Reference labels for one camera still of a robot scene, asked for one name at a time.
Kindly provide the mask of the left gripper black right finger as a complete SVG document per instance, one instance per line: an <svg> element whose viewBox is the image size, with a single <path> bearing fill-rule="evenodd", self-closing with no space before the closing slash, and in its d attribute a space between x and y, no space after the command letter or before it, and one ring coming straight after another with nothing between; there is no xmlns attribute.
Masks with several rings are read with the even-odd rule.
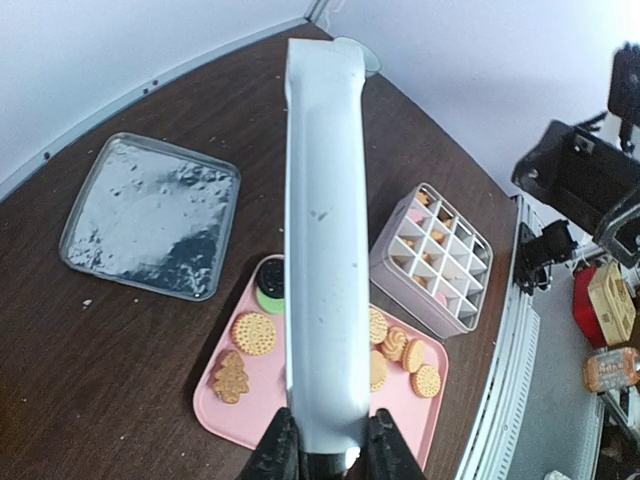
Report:
<svg viewBox="0 0 640 480"><path fill-rule="evenodd" d="M361 479L423 480L414 458L391 413L378 409L368 420Z"/></svg>

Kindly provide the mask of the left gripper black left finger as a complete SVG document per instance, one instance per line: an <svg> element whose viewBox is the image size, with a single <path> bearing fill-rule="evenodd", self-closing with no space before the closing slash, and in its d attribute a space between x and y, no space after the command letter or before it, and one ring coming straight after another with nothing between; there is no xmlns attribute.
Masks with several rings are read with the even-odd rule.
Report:
<svg viewBox="0 0 640 480"><path fill-rule="evenodd" d="M290 409L282 407L239 473L239 480L298 480L298 453L295 420Z"/></svg>

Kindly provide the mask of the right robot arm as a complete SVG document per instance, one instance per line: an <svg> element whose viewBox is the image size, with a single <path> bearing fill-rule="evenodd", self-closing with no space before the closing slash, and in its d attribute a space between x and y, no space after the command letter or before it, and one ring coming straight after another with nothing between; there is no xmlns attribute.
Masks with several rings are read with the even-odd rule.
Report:
<svg viewBox="0 0 640 480"><path fill-rule="evenodd" d="M545 289L550 266L574 258L571 224L624 267L638 267L638 45L627 43L614 55L606 110L574 125L551 121L511 181L563 216L540 235L520 226L514 280L524 292Z"/></svg>

